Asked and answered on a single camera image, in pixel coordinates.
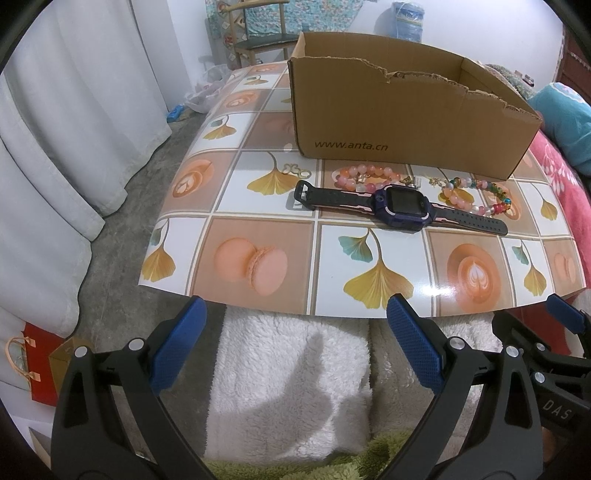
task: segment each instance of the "water bottle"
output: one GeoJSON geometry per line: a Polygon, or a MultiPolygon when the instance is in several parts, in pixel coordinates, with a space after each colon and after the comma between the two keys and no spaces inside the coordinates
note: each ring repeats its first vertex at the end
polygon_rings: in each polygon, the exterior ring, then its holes
{"type": "Polygon", "coordinates": [[[390,36],[421,43],[425,10],[419,4],[394,2],[392,4],[392,28],[390,36]]]}

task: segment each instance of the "bag handle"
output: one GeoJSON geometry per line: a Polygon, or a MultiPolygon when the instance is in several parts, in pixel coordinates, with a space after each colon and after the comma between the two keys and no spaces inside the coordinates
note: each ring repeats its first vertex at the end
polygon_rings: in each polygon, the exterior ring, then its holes
{"type": "Polygon", "coordinates": [[[35,340],[32,339],[32,338],[30,338],[30,337],[12,337],[12,338],[9,338],[8,341],[6,342],[6,345],[4,346],[4,353],[6,354],[6,358],[8,359],[8,363],[10,364],[10,366],[12,367],[12,369],[17,374],[22,375],[23,377],[25,377],[29,381],[29,383],[31,382],[31,380],[34,380],[35,382],[40,382],[41,381],[41,375],[39,375],[36,372],[25,372],[21,368],[18,368],[17,365],[12,360],[12,357],[10,356],[10,350],[9,350],[11,343],[16,343],[17,345],[20,345],[21,348],[24,348],[24,344],[21,343],[21,342],[19,342],[18,340],[24,340],[27,344],[29,344],[33,348],[35,348],[37,346],[35,340]]]}

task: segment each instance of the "white curtain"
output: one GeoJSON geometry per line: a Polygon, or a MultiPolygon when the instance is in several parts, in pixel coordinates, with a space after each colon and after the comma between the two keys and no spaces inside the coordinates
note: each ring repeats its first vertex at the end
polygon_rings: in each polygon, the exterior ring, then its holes
{"type": "MultiPolygon", "coordinates": [[[[34,21],[0,75],[0,345],[24,322],[74,331],[90,242],[170,136],[166,113],[129,3],[54,0],[34,21]]],[[[2,400],[27,388],[0,359],[2,400]]]]}

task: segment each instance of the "white wall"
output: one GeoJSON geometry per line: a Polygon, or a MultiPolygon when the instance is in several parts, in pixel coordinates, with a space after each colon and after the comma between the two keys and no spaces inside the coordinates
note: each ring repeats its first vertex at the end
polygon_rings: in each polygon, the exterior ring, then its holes
{"type": "Polygon", "coordinates": [[[213,63],[203,0],[131,0],[168,110],[184,102],[213,63]]]}
{"type": "MultiPolygon", "coordinates": [[[[423,43],[519,70],[540,89],[554,80],[563,27],[543,0],[415,0],[423,43]]],[[[349,31],[388,34],[392,0],[364,2],[349,31]]]]}
{"type": "Polygon", "coordinates": [[[168,8],[189,82],[194,86],[214,65],[205,1],[168,0],[168,8]]]}

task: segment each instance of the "smartwatch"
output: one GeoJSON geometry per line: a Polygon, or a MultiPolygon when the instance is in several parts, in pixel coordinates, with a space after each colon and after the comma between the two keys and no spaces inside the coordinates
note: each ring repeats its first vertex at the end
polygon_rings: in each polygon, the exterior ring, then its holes
{"type": "Polygon", "coordinates": [[[410,232],[418,232],[427,225],[440,225],[500,236],[507,234],[507,225],[502,220],[431,203],[418,190],[400,185],[386,185],[375,193],[361,193],[322,189],[300,180],[295,186],[294,198],[311,210],[316,207],[354,210],[410,232]]]}

